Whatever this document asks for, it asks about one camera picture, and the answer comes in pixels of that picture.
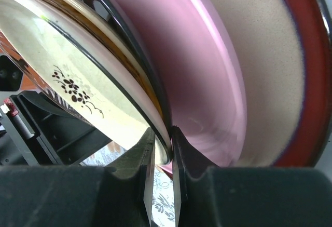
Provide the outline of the cream small plate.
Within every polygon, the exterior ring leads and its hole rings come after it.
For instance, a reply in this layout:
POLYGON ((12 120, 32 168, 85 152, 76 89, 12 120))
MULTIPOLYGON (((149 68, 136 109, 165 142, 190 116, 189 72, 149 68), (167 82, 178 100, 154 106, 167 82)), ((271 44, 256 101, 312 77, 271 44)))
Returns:
POLYGON ((40 0, 1 0, 1 31, 26 67, 90 124, 125 149, 151 128, 156 164, 170 162, 156 99, 91 34, 40 0))

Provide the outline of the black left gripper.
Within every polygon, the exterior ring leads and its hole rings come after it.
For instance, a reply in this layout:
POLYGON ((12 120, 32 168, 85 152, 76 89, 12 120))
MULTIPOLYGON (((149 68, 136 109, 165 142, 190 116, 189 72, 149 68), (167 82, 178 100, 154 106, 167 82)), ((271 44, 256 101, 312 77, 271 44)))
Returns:
POLYGON ((1 165, 76 165, 110 143, 96 128, 24 90, 23 73, 1 54, 1 165))

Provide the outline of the glossy black plate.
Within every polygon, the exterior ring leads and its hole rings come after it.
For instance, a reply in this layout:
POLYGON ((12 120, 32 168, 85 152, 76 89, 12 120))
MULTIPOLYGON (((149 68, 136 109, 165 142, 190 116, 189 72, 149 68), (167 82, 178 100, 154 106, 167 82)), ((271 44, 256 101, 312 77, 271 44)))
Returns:
POLYGON ((98 1, 112 17, 111 19, 107 19, 106 22, 115 27, 116 32, 119 33, 120 38, 132 51, 132 54, 137 58, 149 81, 151 82, 152 88, 156 93, 157 99, 161 106, 166 129, 168 134, 171 135, 172 116, 170 103, 167 98, 167 92, 153 64, 153 60, 150 57, 142 38, 140 37, 140 34, 116 0, 98 1))

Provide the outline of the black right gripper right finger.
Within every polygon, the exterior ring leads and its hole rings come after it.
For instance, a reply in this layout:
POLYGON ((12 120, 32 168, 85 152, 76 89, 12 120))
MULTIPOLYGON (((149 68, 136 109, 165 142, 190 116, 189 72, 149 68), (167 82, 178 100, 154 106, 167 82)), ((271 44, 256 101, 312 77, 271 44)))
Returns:
POLYGON ((177 226, 331 226, 331 181, 313 168, 218 167, 172 128, 177 226))

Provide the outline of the pink plate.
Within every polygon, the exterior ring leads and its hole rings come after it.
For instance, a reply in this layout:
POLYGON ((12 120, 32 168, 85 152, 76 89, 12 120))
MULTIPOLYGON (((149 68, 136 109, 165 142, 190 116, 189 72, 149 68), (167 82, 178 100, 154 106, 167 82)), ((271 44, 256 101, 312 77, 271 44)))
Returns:
POLYGON ((114 0, 138 30, 167 90, 172 122, 218 166, 234 165, 246 134, 244 81, 210 0, 114 0))

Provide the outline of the red rimmed cream plate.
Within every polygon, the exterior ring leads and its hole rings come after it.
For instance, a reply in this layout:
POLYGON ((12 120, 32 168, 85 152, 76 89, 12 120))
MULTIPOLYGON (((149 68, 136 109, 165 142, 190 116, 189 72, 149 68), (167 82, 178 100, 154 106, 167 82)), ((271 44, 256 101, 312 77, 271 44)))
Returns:
POLYGON ((211 0, 242 70, 247 127, 240 157, 220 166, 313 166, 331 118, 331 40, 319 0, 211 0))

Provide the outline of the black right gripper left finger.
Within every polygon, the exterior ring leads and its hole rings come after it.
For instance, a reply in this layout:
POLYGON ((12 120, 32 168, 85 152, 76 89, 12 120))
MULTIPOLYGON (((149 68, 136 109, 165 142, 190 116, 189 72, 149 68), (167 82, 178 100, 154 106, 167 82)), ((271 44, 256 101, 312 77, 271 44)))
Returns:
POLYGON ((105 167, 2 166, 1 226, 151 226, 155 140, 105 167))

